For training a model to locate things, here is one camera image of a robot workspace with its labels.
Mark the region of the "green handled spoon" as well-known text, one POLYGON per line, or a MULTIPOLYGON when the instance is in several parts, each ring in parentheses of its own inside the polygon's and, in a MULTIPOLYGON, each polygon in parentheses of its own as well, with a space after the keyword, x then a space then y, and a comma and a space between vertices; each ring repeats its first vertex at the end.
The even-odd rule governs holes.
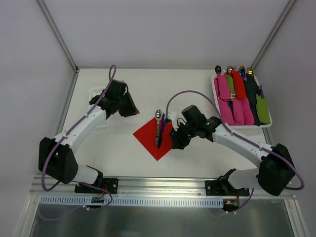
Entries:
POLYGON ((156 119, 156 122, 157 122, 157 125, 156 125, 156 146, 158 146, 158 140, 159 140, 159 131, 160 131, 160 121, 162 119, 162 111, 160 109, 156 110, 155 112, 155 119, 156 119))

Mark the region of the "red paper napkin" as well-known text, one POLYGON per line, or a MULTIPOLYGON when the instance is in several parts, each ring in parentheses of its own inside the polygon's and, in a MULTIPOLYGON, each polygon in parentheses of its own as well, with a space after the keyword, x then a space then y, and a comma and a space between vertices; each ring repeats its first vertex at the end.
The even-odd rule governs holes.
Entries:
POLYGON ((169 151, 171 151, 172 140, 169 132, 172 130, 171 124, 166 124, 162 136, 161 146, 156 146, 156 128, 157 120, 152 118, 137 131, 133 133, 134 137, 142 144, 142 146, 152 155, 155 160, 160 160, 169 151))

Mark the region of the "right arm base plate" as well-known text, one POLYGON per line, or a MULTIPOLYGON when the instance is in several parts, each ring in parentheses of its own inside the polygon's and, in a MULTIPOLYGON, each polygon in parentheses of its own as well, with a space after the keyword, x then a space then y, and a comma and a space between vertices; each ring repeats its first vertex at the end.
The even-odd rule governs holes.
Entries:
POLYGON ((207 196, 241 196, 247 197, 250 195, 249 188, 234 188, 228 181, 225 180, 206 180, 205 192, 207 196))

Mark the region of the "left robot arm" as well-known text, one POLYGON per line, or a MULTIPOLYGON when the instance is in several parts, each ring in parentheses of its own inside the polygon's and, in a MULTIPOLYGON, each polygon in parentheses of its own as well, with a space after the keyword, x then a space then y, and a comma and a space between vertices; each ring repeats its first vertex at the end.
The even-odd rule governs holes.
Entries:
POLYGON ((99 170, 77 163, 75 153, 89 134, 119 113, 122 117, 139 114, 125 82, 112 80, 102 93, 94 96, 82 117, 69 129, 54 138, 44 137, 39 144, 38 168, 59 183, 86 183, 93 193, 102 190, 103 180, 99 170))

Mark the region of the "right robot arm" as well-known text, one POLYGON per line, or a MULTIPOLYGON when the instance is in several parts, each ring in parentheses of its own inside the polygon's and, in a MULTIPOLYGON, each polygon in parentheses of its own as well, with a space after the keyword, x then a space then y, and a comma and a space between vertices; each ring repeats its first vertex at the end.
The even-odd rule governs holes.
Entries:
POLYGON ((195 105, 182 111, 182 119, 180 122, 176 113, 167 114, 166 120, 173 126, 169 132, 172 149, 183 150, 191 139, 198 137, 225 146, 256 166, 246 170, 232 168, 221 176, 215 188, 224 194, 230 196, 240 189, 259 188, 279 196, 294 177, 294 164, 284 145, 249 140, 218 117, 207 118, 195 105))

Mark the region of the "dark blue knife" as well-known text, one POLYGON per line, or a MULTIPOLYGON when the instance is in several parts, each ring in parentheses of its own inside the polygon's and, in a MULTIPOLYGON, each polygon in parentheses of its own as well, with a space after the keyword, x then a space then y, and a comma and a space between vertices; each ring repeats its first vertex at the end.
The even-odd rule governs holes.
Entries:
POLYGON ((160 128, 159 137, 158 137, 158 148, 160 148, 162 144, 164 128, 165 128, 165 114, 162 115, 161 128, 160 128))

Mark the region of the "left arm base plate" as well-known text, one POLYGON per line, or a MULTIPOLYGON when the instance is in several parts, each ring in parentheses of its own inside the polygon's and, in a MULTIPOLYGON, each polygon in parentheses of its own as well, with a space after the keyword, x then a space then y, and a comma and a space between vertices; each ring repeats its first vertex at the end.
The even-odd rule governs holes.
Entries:
POLYGON ((110 194, 117 194, 119 179, 117 178, 97 178, 93 184, 84 185, 82 183, 75 186, 75 193, 78 194, 101 194, 105 190, 110 194))

